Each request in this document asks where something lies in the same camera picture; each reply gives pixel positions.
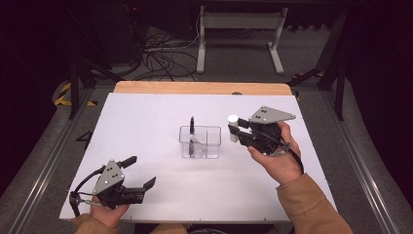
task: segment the gray floor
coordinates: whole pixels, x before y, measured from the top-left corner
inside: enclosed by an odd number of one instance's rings
[[[248,39],[240,40],[226,34],[212,34],[206,40],[205,73],[194,74],[195,79],[217,82],[287,82],[293,74],[304,73],[316,65],[328,31],[323,28],[299,29],[295,32],[285,30],[279,44],[279,54],[285,70],[283,76],[276,74],[266,49],[266,42],[272,35],[273,32],[256,31]],[[193,56],[197,55],[196,45],[183,51]],[[196,66],[193,60],[185,56],[176,56],[174,59],[181,61],[189,69],[194,69]],[[145,71],[143,66],[139,67],[127,79]],[[299,105],[325,176],[331,183],[330,188],[339,213],[352,226],[355,233],[396,233],[383,231],[381,222],[366,196],[365,187],[360,183],[357,171],[350,160],[349,150],[338,129],[338,125],[341,125],[348,131],[353,147],[374,179],[399,233],[413,233],[412,210],[388,174],[364,128],[351,85],[349,83],[346,85],[345,121],[337,124],[336,117],[330,113],[330,100],[325,98],[333,96],[334,92],[319,92],[314,86],[317,81],[318,78],[312,78],[293,90],[300,94]],[[8,233],[12,230],[12,226],[14,229],[10,233],[15,233],[17,230],[19,233],[73,233],[75,231],[69,222],[59,220],[58,215],[67,196],[66,188],[75,176],[85,153],[85,143],[76,141],[76,138],[87,131],[94,130],[107,94],[113,91],[113,87],[113,82],[99,80],[94,91],[83,91],[84,97],[91,94],[90,100],[97,100],[98,105],[86,106],[79,113],[76,121],[67,119],[70,107],[57,108],[49,127],[1,197],[0,233]],[[62,150],[56,152],[55,146],[62,143],[61,136],[68,126],[72,127],[72,131],[65,138]],[[38,182],[39,175],[48,160],[58,153],[60,153],[58,164],[49,171],[51,179],[45,181],[45,190],[38,196],[40,199],[29,203],[33,212],[28,213],[24,210],[19,215],[26,199],[33,195],[31,189]],[[133,233],[133,224],[122,223],[120,233]]]

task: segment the dark background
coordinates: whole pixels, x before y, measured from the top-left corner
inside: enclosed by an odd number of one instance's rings
[[[334,18],[328,9],[322,11]],[[412,7],[404,1],[369,1],[348,15],[337,53],[348,54],[346,74],[364,124],[389,172],[413,205],[409,184],[413,179],[411,13]],[[288,15],[287,23],[294,21],[295,25],[317,26],[319,15],[312,17],[295,9],[295,16]],[[0,194],[53,117],[56,107],[52,95],[67,79],[70,62],[82,54],[79,48],[85,39],[81,43],[76,40],[79,38],[70,33],[70,22],[61,8],[44,1],[3,1],[0,5],[0,176],[4,181]]]

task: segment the black pen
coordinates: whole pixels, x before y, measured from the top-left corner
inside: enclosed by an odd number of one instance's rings
[[[194,116],[191,117],[191,123],[189,124],[189,156],[193,157],[194,156],[194,140],[192,140],[192,137],[194,137]]]

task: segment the wooden table edge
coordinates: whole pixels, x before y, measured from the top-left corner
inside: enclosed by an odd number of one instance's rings
[[[118,94],[192,94],[192,95],[291,96],[288,85],[280,83],[227,83],[227,82],[162,82],[120,81],[113,93]]]

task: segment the wrist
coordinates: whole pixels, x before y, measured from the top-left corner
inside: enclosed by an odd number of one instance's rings
[[[278,183],[280,184],[280,186],[283,186],[291,181],[293,181],[294,179],[300,177],[302,174],[299,171],[290,171],[286,174],[283,175],[283,177],[279,178]]]
[[[91,213],[91,217],[102,223],[103,225],[111,228],[118,228],[119,219],[112,218],[112,216],[107,214],[95,214]]]

